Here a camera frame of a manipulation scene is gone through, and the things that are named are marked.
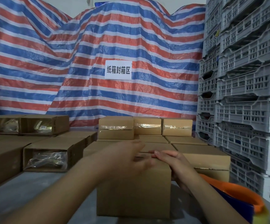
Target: hand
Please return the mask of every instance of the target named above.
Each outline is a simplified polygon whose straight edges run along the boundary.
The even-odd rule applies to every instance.
[[[192,178],[198,178],[199,174],[194,170],[189,161],[185,158],[185,156],[178,151],[150,151],[152,154],[152,158],[158,158],[159,160],[167,163],[172,172],[171,178],[176,181],[178,186],[190,193],[190,190],[187,187],[187,182]]]
[[[145,144],[138,141],[124,141],[107,146],[100,152],[89,156],[95,159],[95,166],[100,166],[103,170],[103,180],[130,177],[140,174],[155,165],[152,158],[134,161],[138,152],[144,148]]]

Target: plastic bag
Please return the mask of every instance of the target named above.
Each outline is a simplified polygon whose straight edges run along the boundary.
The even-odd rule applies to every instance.
[[[34,125],[34,129],[38,133],[51,133],[52,121],[51,120],[39,120]]]
[[[19,124],[17,119],[3,119],[0,124],[0,131],[5,133],[17,133]]]
[[[68,166],[67,152],[33,152],[32,159],[27,163],[27,168],[57,168],[66,170]]]

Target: plastic crate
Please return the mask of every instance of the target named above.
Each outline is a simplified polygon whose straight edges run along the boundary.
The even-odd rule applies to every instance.
[[[198,95],[202,95],[207,92],[215,93],[217,90],[217,72],[213,72],[209,79],[198,79]]]
[[[202,57],[208,55],[208,53],[220,44],[220,24],[218,24],[212,32],[204,39]]]
[[[206,38],[211,31],[221,23],[221,17],[222,17],[222,3],[218,5],[218,7],[215,9],[215,11],[212,12],[212,14],[209,16],[207,21],[204,24],[204,38]]]
[[[236,26],[221,34],[220,52],[223,52],[230,46],[239,48],[240,46],[237,42],[243,38],[245,39],[239,43],[240,45],[246,44],[246,42],[248,42],[246,37],[268,22],[270,22],[270,0],[265,0],[259,8],[253,11]]]
[[[270,202],[270,176],[250,169],[248,164],[235,156],[231,157],[230,176]]]
[[[270,28],[258,39],[232,52],[230,49],[219,58],[218,77],[228,72],[246,73],[270,61]]]
[[[214,117],[211,116],[209,119],[206,119],[204,116],[196,115],[196,132],[203,132],[210,138],[213,138]]]
[[[253,165],[270,174],[269,133],[221,123],[219,126],[214,126],[213,144],[248,158]]]
[[[256,8],[255,1],[256,4],[258,4],[260,0],[235,0],[231,2],[229,6],[224,8],[221,21],[221,32],[226,30],[231,24],[240,22],[242,18],[249,15],[254,8]]]
[[[244,75],[217,80],[217,100],[250,94],[270,96],[270,64]]]
[[[218,71],[219,48],[213,50],[199,62],[199,77],[203,77],[208,72]]]
[[[222,0],[209,0],[206,8],[205,8],[205,21],[207,21],[210,16],[212,15],[212,12],[216,10],[219,3],[221,3]]]
[[[226,98],[215,105],[215,122],[233,122],[250,125],[257,131],[270,133],[270,98],[258,97],[256,101],[229,102]]]
[[[210,138],[209,136],[205,135],[203,132],[195,132],[195,137],[199,138],[202,141],[204,141],[208,145],[214,145],[213,144],[213,139]]]
[[[215,103],[216,103],[215,93],[213,93],[210,98],[203,98],[202,96],[199,96],[197,102],[197,114],[209,113],[210,115],[214,115]]]

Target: yellow object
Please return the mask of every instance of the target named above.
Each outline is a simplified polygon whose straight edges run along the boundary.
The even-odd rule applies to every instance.
[[[266,206],[264,206],[263,210],[259,214],[255,214],[253,216],[252,224],[269,224],[270,223],[270,213]]]

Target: tarpaulin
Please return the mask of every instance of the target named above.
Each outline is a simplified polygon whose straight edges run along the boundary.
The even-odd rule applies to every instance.
[[[107,115],[195,120],[205,7],[169,13],[120,0],[74,19],[42,0],[0,0],[0,114],[67,114],[71,127]],[[132,80],[104,79],[106,60]]]

